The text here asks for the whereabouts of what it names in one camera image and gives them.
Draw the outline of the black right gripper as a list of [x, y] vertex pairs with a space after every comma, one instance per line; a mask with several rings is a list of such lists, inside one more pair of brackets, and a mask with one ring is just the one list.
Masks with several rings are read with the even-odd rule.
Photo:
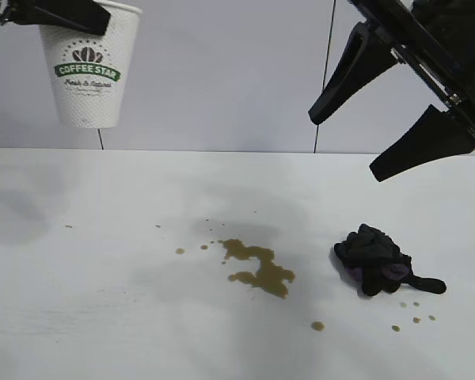
[[325, 122], [364, 86], [405, 63], [447, 107], [430, 105], [370, 164], [379, 182], [439, 159], [475, 151], [475, 1], [354, 1], [364, 16], [308, 111]]

